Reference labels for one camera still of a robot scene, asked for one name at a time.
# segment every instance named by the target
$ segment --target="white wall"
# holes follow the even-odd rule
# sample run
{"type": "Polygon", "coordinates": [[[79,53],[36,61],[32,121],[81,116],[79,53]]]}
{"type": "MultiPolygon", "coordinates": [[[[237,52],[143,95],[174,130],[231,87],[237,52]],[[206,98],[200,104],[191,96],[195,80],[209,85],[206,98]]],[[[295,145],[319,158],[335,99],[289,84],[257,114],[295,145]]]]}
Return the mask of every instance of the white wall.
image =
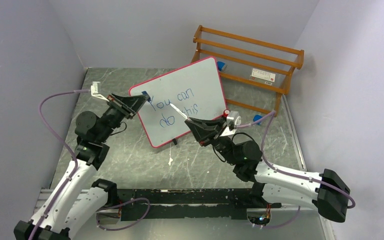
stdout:
{"type": "Polygon", "coordinates": [[[190,63],[199,25],[293,47],[319,0],[49,0],[87,67],[190,63]]]}
{"type": "Polygon", "coordinates": [[[384,0],[321,0],[288,96],[308,168],[337,171],[357,205],[338,240],[384,239],[384,0]]]}
{"type": "MultiPolygon", "coordinates": [[[[39,102],[81,87],[84,68],[47,0],[0,1],[0,240],[28,221],[62,146],[45,129],[39,102]]],[[[77,96],[50,100],[45,117],[65,135],[77,96]]]]}

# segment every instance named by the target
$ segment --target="paper label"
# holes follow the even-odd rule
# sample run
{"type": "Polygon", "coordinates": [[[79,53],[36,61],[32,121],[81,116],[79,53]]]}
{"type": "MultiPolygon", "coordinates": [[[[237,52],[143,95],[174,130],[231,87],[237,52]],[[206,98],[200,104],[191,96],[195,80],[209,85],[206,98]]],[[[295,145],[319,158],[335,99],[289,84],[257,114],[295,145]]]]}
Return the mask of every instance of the paper label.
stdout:
{"type": "Polygon", "coordinates": [[[266,81],[274,82],[276,78],[276,74],[268,72],[268,71],[263,71],[257,68],[252,69],[251,76],[259,79],[263,79],[266,81]]]}

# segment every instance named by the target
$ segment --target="white marker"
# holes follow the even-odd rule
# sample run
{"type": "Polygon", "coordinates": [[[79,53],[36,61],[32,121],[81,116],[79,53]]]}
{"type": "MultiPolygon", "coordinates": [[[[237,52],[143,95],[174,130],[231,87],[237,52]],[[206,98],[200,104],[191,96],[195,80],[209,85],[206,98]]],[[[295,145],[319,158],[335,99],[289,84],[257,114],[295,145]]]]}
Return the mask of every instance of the white marker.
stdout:
{"type": "Polygon", "coordinates": [[[176,110],[176,112],[178,112],[182,117],[184,117],[184,119],[189,119],[189,117],[186,116],[186,114],[184,114],[182,111],[180,111],[180,109],[178,109],[173,103],[170,103],[170,106],[174,108],[174,110],[176,110]]]}

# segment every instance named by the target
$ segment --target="table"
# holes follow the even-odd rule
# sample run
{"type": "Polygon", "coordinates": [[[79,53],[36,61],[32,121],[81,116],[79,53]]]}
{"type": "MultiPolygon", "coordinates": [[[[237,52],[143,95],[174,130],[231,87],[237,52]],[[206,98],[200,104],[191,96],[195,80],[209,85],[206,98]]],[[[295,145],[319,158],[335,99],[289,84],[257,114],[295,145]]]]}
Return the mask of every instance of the table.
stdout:
{"type": "MultiPolygon", "coordinates": [[[[137,83],[157,77],[172,69],[166,68],[89,68],[83,83],[83,89],[90,88],[92,82],[101,82],[101,92],[104,96],[114,93],[128,96],[129,88],[137,83]]],[[[237,85],[223,79],[223,88],[227,98],[239,99],[241,102],[269,109],[274,106],[272,92],[263,92],[250,86],[237,85]]],[[[106,102],[91,97],[88,93],[79,96],[75,106],[68,134],[67,143],[76,146],[75,122],[79,113],[92,111],[101,116],[107,109],[106,102]]],[[[300,159],[291,130],[285,105],[282,103],[277,117],[273,120],[266,137],[264,153],[269,161],[281,166],[302,169],[300,159]]],[[[242,123],[251,122],[258,114],[249,109],[235,105],[228,108],[239,111],[242,123]]],[[[99,178],[107,179],[117,184],[118,188],[126,189],[187,189],[187,188],[250,188],[251,182],[242,182],[232,172],[233,166],[220,162],[211,147],[201,147],[192,134],[189,133],[178,139],[178,145],[167,144],[160,148],[151,147],[141,122],[137,116],[126,120],[126,131],[111,136],[107,145],[108,155],[97,174],[90,179],[84,189],[99,178]]],[[[266,122],[245,128],[243,132],[250,134],[258,143],[266,122]]],[[[235,142],[245,141],[244,135],[235,137],[235,142]]],[[[58,162],[51,188],[60,181],[67,169],[71,157],[63,149],[58,162]]]]}

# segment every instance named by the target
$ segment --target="whiteboard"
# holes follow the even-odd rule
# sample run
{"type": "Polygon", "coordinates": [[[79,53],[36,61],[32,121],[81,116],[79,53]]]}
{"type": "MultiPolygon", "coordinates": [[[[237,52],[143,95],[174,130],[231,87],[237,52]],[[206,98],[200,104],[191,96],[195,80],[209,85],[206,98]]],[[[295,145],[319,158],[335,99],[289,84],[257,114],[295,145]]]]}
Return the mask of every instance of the whiteboard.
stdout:
{"type": "Polygon", "coordinates": [[[197,62],[132,86],[130,96],[146,91],[138,116],[152,147],[159,148],[190,132],[185,119],[170,103],[191,118],[211,120],[227,108],[216,59],[197,62]]]}

